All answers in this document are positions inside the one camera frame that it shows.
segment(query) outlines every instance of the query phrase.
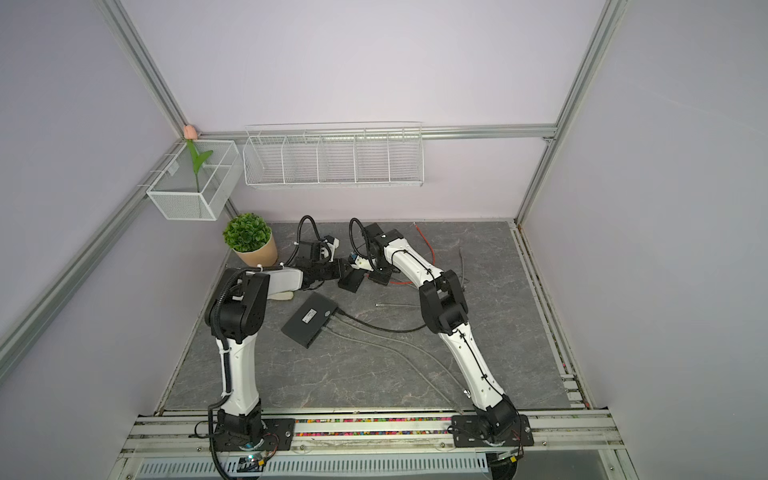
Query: green artificial plant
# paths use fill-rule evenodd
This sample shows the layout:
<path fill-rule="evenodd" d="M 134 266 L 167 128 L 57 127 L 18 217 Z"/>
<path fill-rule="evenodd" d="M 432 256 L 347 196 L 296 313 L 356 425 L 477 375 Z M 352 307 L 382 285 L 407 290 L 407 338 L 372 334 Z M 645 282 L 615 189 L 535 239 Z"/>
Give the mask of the green artificial plant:
<path fill-rule="evenodd" d="M 203 166 L 203 162 L 208 160 L 208 157 L 214 152 L 213 150 L 204 151 L 202 154 L 197 153 L 197 149 L 194 146 L 192 140 L 187 139 L 187 148 L 190 150 L 192 156 L 192 170 L 194 171 L 194 183 L 197 185 L 197 192 L 200 193 L 200 180 L 197 178 L 197 172 L 200 171 L 200 167 Z"/>
<path fill-rule="evenodd" d="M 264 219 L 254 214 L 241 214 L 230 220 L 224 230 L 224 241 L 236 252 L 258 250 L 272 237 Z"/>

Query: white tag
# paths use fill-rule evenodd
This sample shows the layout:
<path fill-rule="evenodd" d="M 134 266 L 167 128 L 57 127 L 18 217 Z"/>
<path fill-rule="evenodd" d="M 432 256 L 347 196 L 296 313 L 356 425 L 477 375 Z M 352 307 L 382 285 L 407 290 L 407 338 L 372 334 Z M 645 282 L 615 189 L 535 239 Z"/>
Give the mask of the white tag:
<path fill-rule="evenodd" d="M 310 308 L 310 311 L 306 313 L 306 315 L 304 316 L 304 318 L 301 319 L 301 321 L 304 323 L 309 323 L 310 320 L 315 317 L 315 313 L 317 313 L 317 310 Z"/>
<path fill-rule="evenodd" d="M 176 170 L 178 169 L 179 169 L 179 162 L 174 160 L 168 167 L 168 173 L 173 177 L 173 175 L 176 173 Z"/>

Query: gray marble tabletop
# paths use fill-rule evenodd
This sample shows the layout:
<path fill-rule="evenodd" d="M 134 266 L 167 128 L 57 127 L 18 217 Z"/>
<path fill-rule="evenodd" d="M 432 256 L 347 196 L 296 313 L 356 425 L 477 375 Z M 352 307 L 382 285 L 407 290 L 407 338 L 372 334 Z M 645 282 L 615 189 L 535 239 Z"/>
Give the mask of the gray marble tabletop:
<path fill-rule="evenodd" d="M 432 259 L 413 223 L 380 223 L 397 228 L 427 260 Z M 320 235 L 339 238 L 339 252 L 350 251 L 346 223 L 319 223 Z M 475 341 L 488 367 L 512 401 L 521 409 L 569 407 L 536 305 L 525 278 L 509 226 L 504 222 L 431 222 L 419 228 L 435 251 L 435 265 L 462 274 L 459 247 L 464 257 L 465 296 Z M 296 224 L 273 225 L 280 259 L 293 249 Z M 311 235 L 309 222 L 303 235 Z M 230 264 L 240 266 L 232 254 Z M 347 313 L 390 329 L 422 323 L 418 308 L 377 307 L 377 303 L 419 302 L 418 291 L 408 285 L 382 286 L 364 280 L 357 293 L 340 289 L 336 281 L 318 290 L 334 299 Z M 311 292 L 296 292 L 290 301 L 269 300 L 266 319 L 257 339 L 257 385 L 264 408 L 302 407 L 450 407 L 400 356 L 375 346 L 340 339 L 321 332 L 309 349 L 280 332 L 290 315 Z M 329 326 L 371 343 L 386 344 L 408 357 L 453 404 L 471 408 L 453 380 L 434 360 L 410 346 L 388 342 L 348 327 L 337 319 Z M 381 336 L 404 339 L 427 350 L 463 383 L 451 353 L 437 335 L 415 333 Z M 218 352 L 210 329 L 201 324 L 171 388 L 165 409 L 204 409 L 221 393 Z"/>

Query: beige flower pot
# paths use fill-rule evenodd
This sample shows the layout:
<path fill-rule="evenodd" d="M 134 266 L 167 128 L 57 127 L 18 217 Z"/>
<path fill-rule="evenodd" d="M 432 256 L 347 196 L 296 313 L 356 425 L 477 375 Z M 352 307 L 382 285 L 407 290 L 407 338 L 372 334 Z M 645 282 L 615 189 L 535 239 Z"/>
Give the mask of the beige flower pot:
<path fill-rule="evenodd" d="M 275 236 L 270 235 L 270 241 L 266 245 L 253 252 L 238 252 L 237 256 L 245 262 L 247 266 L 272 266 L 277 263 L 277 247 L 275 246 Z"/>

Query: wire basket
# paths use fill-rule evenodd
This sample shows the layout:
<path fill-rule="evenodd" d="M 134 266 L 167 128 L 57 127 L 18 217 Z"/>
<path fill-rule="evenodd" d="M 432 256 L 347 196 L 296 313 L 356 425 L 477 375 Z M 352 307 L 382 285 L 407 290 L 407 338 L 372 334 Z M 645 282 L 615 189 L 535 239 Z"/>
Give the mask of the wire basket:
<path fill-rule="evenodd" d="M 214 151 L 200 166 L 197 181 L 192 156 L 184 145 L 147 190 L 149 198 L 168 220 L 216 220 L 243 173 L 234 141 L 194 143 L 200 153 Z"/>
<path fill-rule="evenodd" d="M 420 126 L 249 132 L 243 146 L 252 187 L 421 185 Z"/>

